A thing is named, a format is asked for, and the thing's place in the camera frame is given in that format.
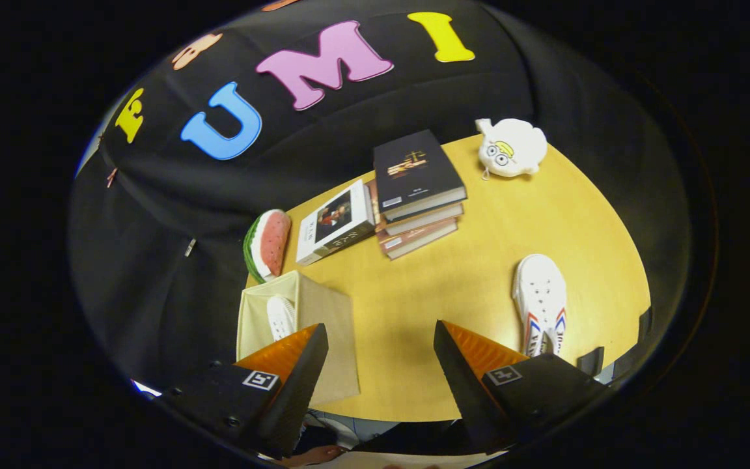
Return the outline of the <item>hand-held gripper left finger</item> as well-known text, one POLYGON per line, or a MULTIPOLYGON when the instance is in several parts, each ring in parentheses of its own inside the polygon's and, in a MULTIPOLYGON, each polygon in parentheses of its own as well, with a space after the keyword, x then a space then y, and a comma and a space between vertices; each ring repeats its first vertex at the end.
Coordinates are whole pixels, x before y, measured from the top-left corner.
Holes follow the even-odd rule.
POLYGON ((208 364, 154 404, 229 448, 291 457, 328 351, 326 327, 312 324, 234 364, 208 364))

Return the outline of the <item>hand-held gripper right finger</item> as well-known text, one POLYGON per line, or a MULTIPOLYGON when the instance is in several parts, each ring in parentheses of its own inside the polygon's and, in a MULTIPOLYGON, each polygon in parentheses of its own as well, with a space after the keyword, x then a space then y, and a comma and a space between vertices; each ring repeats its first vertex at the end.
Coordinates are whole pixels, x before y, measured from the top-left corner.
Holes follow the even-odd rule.
POLYGON ((610 395, 554 354, 530 358, 445 320, 434 351, 470 441, 487 453, 539 440, 610 395))

